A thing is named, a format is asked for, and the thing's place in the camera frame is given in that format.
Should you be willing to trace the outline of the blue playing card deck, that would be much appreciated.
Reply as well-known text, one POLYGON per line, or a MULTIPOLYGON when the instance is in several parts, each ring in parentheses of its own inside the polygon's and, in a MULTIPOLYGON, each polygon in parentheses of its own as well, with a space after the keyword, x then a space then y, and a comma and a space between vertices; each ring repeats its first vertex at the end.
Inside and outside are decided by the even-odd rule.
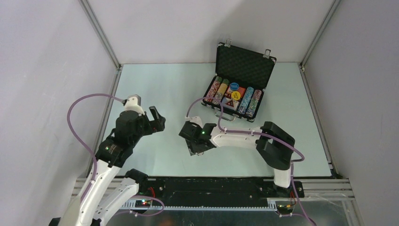
POLYGON ((231 109, 233 111, 236 111, 238 106, 239 106, 239 101, 231 99, 231 98, 224 97, 222 99, 222 104, 223 104, 224 108, 228 108, 228 109, 231 109))

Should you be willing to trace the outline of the all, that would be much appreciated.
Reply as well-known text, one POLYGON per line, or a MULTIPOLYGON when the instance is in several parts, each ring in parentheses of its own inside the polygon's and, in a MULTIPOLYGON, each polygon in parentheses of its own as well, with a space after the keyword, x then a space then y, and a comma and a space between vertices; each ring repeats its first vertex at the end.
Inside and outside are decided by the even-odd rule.
POLYGON ((237 105, 236 105, 236 101, 230 98, 224 98, 222 101, 222 104, 224 107, 229 108, 229 109, 233 109, 236 110, 237 105))

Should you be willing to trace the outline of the yellow big blind button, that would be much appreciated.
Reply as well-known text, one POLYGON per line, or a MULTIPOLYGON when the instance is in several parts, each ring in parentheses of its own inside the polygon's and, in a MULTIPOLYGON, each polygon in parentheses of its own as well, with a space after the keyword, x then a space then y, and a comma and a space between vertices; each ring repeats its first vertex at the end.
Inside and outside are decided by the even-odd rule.
POLYGON ((234 91, 231 93, 231 98, 233 100, 239 101, 241 98, 241 94, 238 91, 234 91))

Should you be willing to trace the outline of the black poker set case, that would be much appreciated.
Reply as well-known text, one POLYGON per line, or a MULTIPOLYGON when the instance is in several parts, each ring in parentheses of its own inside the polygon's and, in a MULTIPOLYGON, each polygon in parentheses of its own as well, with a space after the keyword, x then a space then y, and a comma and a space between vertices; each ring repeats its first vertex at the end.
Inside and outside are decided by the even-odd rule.
MULTIPOLYGON (((260 100, 258 102, 255 114, 253 117, 248 117, 245 114, 240 114, 228 108, 224 108, 224 113, 232 116, 234 119, 245 119, 248 122, 254 122, 260 107, 262 98, 264 96, 266 87, 270 80, 272 71, 277 62, 276 57, 270 55, 271 50, 266 49, 264 53, 258 53, 249 49, 237 47, 231 44, 231 40, 227 39, 226 42, 220 42, 216 48, 216 63, 215 74, 204 94, 204 99, 207 98, 206 94, 213 83, 216 76, 223 79, 228 79, 230 84, 232 82, 238 83, 240 87, 247 89, 253 87, 255 90, 262 91, 260 100)), ((215 105, 212 102, 201 101, 203 106, 220 111, 220 105, 215 105)))

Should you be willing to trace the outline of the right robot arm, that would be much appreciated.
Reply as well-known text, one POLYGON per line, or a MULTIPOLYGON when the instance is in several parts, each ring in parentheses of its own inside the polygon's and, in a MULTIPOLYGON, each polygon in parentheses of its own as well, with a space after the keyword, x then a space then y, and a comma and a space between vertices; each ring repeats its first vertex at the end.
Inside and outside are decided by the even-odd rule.
POLYGON ((254 128, 226 128, 194 116, 156 145, 151 175, 255 177, 261 174, 255 168, 265 167, 275 194, 285 197, 293 190, 294 145, 294 138, 270 121, 254 128))

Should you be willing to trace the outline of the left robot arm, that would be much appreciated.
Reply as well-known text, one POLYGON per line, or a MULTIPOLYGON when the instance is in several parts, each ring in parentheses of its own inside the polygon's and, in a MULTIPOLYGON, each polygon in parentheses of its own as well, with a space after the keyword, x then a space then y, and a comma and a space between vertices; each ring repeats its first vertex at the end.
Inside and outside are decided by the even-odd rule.
POLYGON ((87 180, 64 215, 51 219, 49 225, 104 226, 131 197, 147 193, 150 193, 151 198, 154 197, 155 193, 148 184, 148 175, 136 169, 129 170, 119 186, 106 198, 103 197, 140 139, 163 131, 166 121, 154 106, 150 107, 154 119, 149 120, 141 107, 139 95, 116 100, 123 104, 124 109, 116 120, 115 128, 99 145, 96 153, 89 151, 93 166, 87 180))

